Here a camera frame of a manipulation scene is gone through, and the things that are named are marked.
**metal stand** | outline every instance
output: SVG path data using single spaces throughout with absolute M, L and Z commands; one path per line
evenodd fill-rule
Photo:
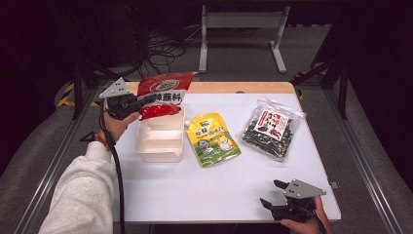
M 340 77 L 339 85 L 339 96 L 338 96 L 338 109 L 340 111 L 341 117 L 347 119 L 346 116 L 346 98 L 347 98 L 347 86 L 348 86 L 348 67 L 347 63 L 344 60 L 335 59 L 323 63 L 322 65 L 310 70 L 304 75 L 290 81 L 293 86 L 299 85 L 302 82 L 312 78 L 316 74 L 326 70 L 326 73 L 320 85 L 323 89 L 332 89 L 334 84 L 337 82 Z
M 280 73 L 285 73 L 285 65 L 280 53 L 280 42 L 282 40 L 283 30 L 288 18 L 289 7 L 284 7 L 282 12 L 207 12 L 207 7 L 203 6 L 202 16 L 202 46 L 200 55 L 201 73 L 207 72 L 207 28 L 224 28 L 224 27 L 266 27 L 277 28 L 277 38 L 270 41 L 271 50 L 273 51 L 277 67 Z

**table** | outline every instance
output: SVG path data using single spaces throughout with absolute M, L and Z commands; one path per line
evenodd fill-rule
M 129 83 L 131 91 L 136 83 Z M 243 144 L 236 134 L 248 123 L 255 101 L 265 95 L 301 109 L 294 88 L 287 82 L 193 82 L 182 104 L 186 119 L 217 111 L 241 148 L 242 154 L 210 168 L 201 168 L 184 137 L 178 163 L 144 163 L 134 152 L 139 122 L 131 124 L 116 148 L 125 191 L 125 221 L 137 223 L 242 223 L 275 222 L 259 198 L 276 206 L 285 204 L 283 190 L 274 179 L 294 178 L 326 190 L 324 208 L 331 220 L 341 219 L 307 122 L 296 130 L 284 162 L 277 162 Z M 114 220 L 119 220 L 115 191 Z

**black cable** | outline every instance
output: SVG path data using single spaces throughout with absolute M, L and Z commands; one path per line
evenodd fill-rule
M 73 12 L 72 12 L 70 9 L 69 9 L 69 12 L 70 12 L 70 16 L 71 16 L 71 17 L 73 18 L 73 20 L 75 21 L 76 26 L 77 26 L 80 34 L 82 35 L 82 38 L 84 39 L 85 43 L 88 45 L 89 51 L 90 51 L 91 54 L 93 55 L 94 59 L 97 60 L 97 55 L 94 53 L 94 50 L 92 49 L 91 44 L 90 44 L 89 41 L 87 40 L 85 33 L 83 32 L 82 28 L 80 27 L 79 22 L 76 20 Z M 134 67 L 132 67 L 131 69 L 128 69 L 128 70 L 123 71 L 123 72 L 120 72 L 120 73 L 113 73 L 113 74 L 116 75 L 117 77 L 127 76 L 127 75 L 130 75 L 130 74 L 134 73 L 139 67 L 140 67 L 140 64 L 136 64 L 136 65 L 135 65 Z M 114 79 L 114 80 L 117 79 L 117 78 L 113 78 L 111 75 L 108 75 L 108 74 L 105 74 L 105 73 L 103 73 L 103 75 L 98 75 L 98 76 L 99 76 L 99 78 Z
M 158 74 L 161 74 L 161 70 L 158 66 L 167 66 L 168 71 L 170 72 L 170 65 L 177 57 L 185 54 L 184 43 L 160 35 L 149 36 L 148 24 L 150 22 L 147 19 L 145 11 L 142 11 L 139 7 L 128 5 L 125 7 L 131 24 L 135 44 L 141 56 L 139 57 L 139 59 L 141 59 L 141 64 L 137 69 L 140 77 L 143 79 L 149 76 L 149 69 L 153 69 Z M 175 55 L 174 53 L 179 48 L 181 48 L 182 51 Z M 164 57 L 165 62 L 155 61 L 156 57 Z
M 292 207 L 297 208 L 298 210 L 301 210 L 302 212 L 307 213 L 308 215 L 312 216 L 313 218 L 315 218 L 317 220 L 317 222 L 319 223 L 319 233 L 321 234 L 327 234 L 327 231 L 325 230 L 324 224 L 322 223 L 322 221 L 319 219 L 319 216 L 317 215 L 316 211 L 313 211 L 312 213 L 307 211 L 304 208 L 301 208 L 299 206 L 295 206 L 292 205 Z
M 119 161 L 118 152 L 116 151 L 116 148 L 115 148 L 116 141 L 114 140 L 110 132 L 106 129 L 106 125 L 104 122 L 104 112 L 105 110 L 104 110 L 104 101 L 103 101 L 102 104 L 100 105 L 99 126 L 103 130 L 106 143 L 108 144 L 109 149 L 113 154 L 113 159 L 115 160 L 116 173 L 118 174 L 118 184 L 119 184 L 121 233 L 125 234 L 126 233 L 125 231 L 125 198 L 124 198 L 124 183 L 122 180 L 121 163 Z

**person's arm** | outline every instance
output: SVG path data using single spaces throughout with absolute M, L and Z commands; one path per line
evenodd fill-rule
M 328 221 L 327 214 L 325 214 L 324 208 L 322 206 L 322 200 L 320 196 L 314 198 L 316 204 L 316 212 L 324 225 L 327 234 L 332 234 L 332 229 L 330 222 Z M 306 222 L 296 222 L 290 219 L 283 219 L 281 225 L 284 225 L 299 234 L 319 234 L 319 222 L 315 218 L 310 218 Z
M 117 141 L 128 124 L 138 115 L 125 120 L 112 119 L 105 113 L 105 124 Z M 79 156 L 61 175 L 52 198 L 48 215 L 39 233 L 112 233 L 113 179 L 116 176 L 110 162 L 111 152 L 101 139 L 89 143 L 85 156 Z

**gray carpet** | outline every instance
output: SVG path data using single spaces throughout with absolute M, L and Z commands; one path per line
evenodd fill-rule
M 289 81 L 298 72 L 310 69 L 322 39 L 329 26 L 288 27 L 282 38 L 281 52 L 287 72 L 279 74 L 268 41 L 273 31 L 259 29 L 252 35 L 243 35 L 236 30 L 217 30 L 208 36 L 207 72 L 197 75 L 202 81 Z M 200 43 L 186 45 L 185 55 L 171 65 L 171 72 L 198 70 Z M 163 73 L 166 67 L 160 67 Z M 136 73 L 126 77 L 139 80 Z M 65 87 L 56 91 L 61 97 Z M 319 155 L 331 181 L 341 185 L 334 193 L 342 211 L 342 219 L 332 224 L 334 233 L 400 233 L 390 232 L 357 160 L 342 125 L 343 120 L 335 115 L 335 107 L 328 102 L 327 91 L 318 86 L 318 79 L 297 87 L 303 92 L 303 110 L 312 131 Z M 331 91 L 337 96 L 337 87 Z M 344 121 L 352 128 L 356 142 L 362 149 L 371 171 L 388 199 L 394 216 L 404 233 L 413 233 L 413 195 L 394 169 L 386 152 L 358 103 L 351 87 L 348 92 L 347 115 Z M 57 111 L 42 123 L 14 156 L 8 169 L 0 178 L 0 233 L 14 233 L 37 185 L 43 178 L 73 115 L 73 106 L 58 107 Z M 89 107 L 80 122 L 73 140 L 69 142 L 57 178 L 76 156 L 84 154 L 87 143 L 79 139 L 90 131 L 97 131 L 97 107 Z M 38 213 L 29 224 L 28 232 L 37 233 L 50 205 L 53 186 Z M 128 224 L 127 233 L 148 233 L 148 225 Z M 115 224 L 114 233 L 120 233 Z

